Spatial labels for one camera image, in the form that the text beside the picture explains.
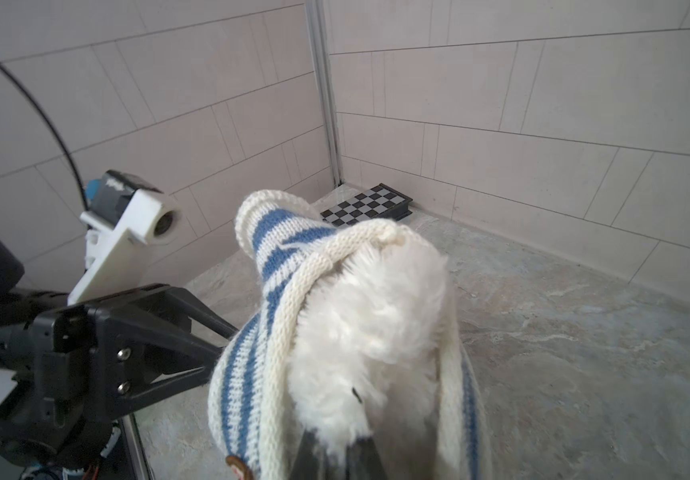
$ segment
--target brown button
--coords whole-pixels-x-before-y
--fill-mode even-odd
[[[237,456],[230,455],[225,457],[225,463],[230,467],[230,470],[233,470],[238,480],[254,480],[251,468],[247,467],[244,461]]]

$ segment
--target knitted clothing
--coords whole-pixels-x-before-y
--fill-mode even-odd
[[[307,202],[262,190],[236,216],[241,249],[254,259],[262,284],[260,312],[235,335],[217,363],[208,397],[209,428],[227,456],[254,478],[288,478],[290,437],[284,422],[286,358],[305,295],[359,245],[423,242],[407,226],[374,219],[337,230]],[[472,369],[458,338],[453,306],[439,344],[438,446],[435,478],[486,478],[481,412]]]

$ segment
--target screw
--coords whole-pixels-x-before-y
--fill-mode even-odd
[[[131,356],[131,349],[130,348],[121,349],[118,351],[118,353],[115,354],[115,358],[117,358],[121,361],[128,360],[130,356]]]

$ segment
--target camera lens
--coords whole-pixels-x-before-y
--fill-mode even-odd
[[[155,236],[161,236],[167,231],[169,231],[169,228],[171,228],[171,225],[174,223],[174,213],[173,212],[167,212],[165,213],[161,218],[158,219],[158,222],[155,225],[155,228],[153,229],[153,235]]]

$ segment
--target folding chess box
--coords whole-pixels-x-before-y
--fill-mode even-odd
[[[412,198],[379,184],[321,212],[325,222],[334,226],[355,225],[370,218],[392,218],[400,220],[411,213],[408,209]]]

